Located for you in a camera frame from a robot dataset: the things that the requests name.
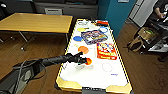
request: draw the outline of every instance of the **floor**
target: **floor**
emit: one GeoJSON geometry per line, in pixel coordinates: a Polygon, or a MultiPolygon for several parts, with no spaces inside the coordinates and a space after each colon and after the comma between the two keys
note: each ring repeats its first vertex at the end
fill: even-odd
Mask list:
{"type": "MultiPolygon", "coordinates": [[[[135,94],[168,94],[168,61],[159,62],[156,55],[128,52],[124,48],[133,40],[133,35],[137,30],[134,24],[124,24],[116,38],[133,91],[135,94]]],[[[17,32],[0,32],[0,34],[0,38],[5,40],[0,43],[0,79],[7,75],[12,70],[12,66],[17,63],[64,55],[67,46],[64,34],[33,34],[37,35],[35,40],[25,48],[26,51],[21,51],[20,47],[25,41],[17,32]]],[[[59,68],[60,64],[47,67],[45,75],[41,79],[30,81],[23,94],[81,94],[54,88],[59,68]]]]}

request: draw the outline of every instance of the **table surface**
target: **table surface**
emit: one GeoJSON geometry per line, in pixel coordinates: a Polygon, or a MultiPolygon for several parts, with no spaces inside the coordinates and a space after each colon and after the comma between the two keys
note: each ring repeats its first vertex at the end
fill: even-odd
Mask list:
{"type": "Polygon", "coordinates": [[[72,16],[14,13],[0,21],[0,30],[68,33],[72,16]]]}
{"type": "Polygon", "coordinates": [[[65,69],[62,67],[60,68],[60,72],[56,79],[58,86],[63,90],[69,91],[81,91],[82,87],[92,87],[106,89],[106,92],[129,93],[132,87],[114,37],[112,36],[112,30],[108,27],[108,32],[105,33],[108,39],[103,42],[113,43],[118,57],[116,60],[98,59],[96,56],[96,44],[87,45],[85,41],[76,42],[73,40],[73,37],[80,36],[81,32],[78,31],[78,28],[85,27],[87,28],[85,31],[92,31],[98,30],[100,27],[95,26],[90,21],[88,25],[85,26],[79,25],[79,22],[82,23],[81,21],[77,21],[69,42],[67,53],[72,53],[73,55],[78,53],[78,48],[74,46],[75,44],[78,46],[86,46],[89,52],[82,55],[82,57],[91,58],[92,64],[85,65],[84,68],[78,69],[75,67],[76,63],[64,63],[63,66],[65,69]]]}

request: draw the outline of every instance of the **robotic arm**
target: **robotic arm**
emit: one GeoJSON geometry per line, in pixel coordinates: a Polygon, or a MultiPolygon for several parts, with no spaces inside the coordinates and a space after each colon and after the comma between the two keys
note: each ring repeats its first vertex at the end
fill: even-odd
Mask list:
{"type": "Polygon", "coordinates": [[[38,75],[44,67],[50,65],[66,62],[85,63],[86,65],[91,64],[89,58],[82,58],[80,55],[83,55],[83,52],[79,52],[76,55],[67,53],[66,55],[25,61],[14,65],[13,70],[0,80],[0,94],[20,94],[31,79],[38,75]]]}

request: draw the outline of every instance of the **cable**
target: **cable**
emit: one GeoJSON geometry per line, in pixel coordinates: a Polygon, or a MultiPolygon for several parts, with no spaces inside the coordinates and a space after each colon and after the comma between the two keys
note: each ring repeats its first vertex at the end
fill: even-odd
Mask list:
{"type": "Polygon", "coordinates": [[[19,85],[19,80],[20,80],[20,76],[21,76],[22,68],[23,68],[23,65],[24,65],[25,62],[26,62],[26,60],[21,64],[21,67],[20,67],[20,70],[19,70],[18,79],[17,79],[17,82],[16,82],[16,84],[15,84],[15,87],[14,87],[14,89],[13,89],[12,94],[15,94],[16,91],[17,91],[17,89],[18,89],[18,85],[19,85]]]}
{"type": "Polygon", "coordinates": [[[61,67],[65,70],[66,67],[67,67],[67,65],[68,65],[68,63],[69,63],[69,62],[64,63],[64,64],[66,64],[65,67],[64,67],[64,64],[61,64],[61,67]]]}
{"type": "Polygon", "coordinates": [[[15,84],[15,86],[14,86],[14,89],[13,89],[13,91],[12,91],[12,94],[16,94],[16,92],[17,92],[17,89],[18,89],[18,85],[19,85],[19,81],[20,81],[20,76],[21,76],[21,72],[22,72],[22,69],[23,69],[23,65],[27,62],[27,60],[25,60],[22,64],[21,64],[21,66],[20,66],[20,69],[19,69],[19,74],[18,74],[18,78],[17,78],[17,82],[16,82],[16,84],[15,84]]]}
{"type": "Polygon", "coordinates": [[[47,70],[46,70],[46,67],[44,66],[44,64],[42,64],[41,62],[40,62],[40,64],[44,67],[44,72],[45,72],[45,73],[44,73],[41,77],[33,78],[33,79],[30,79],[30,80],[40,79],[40,78],[44,77],[44,75],[47,73],[47,70]]]}

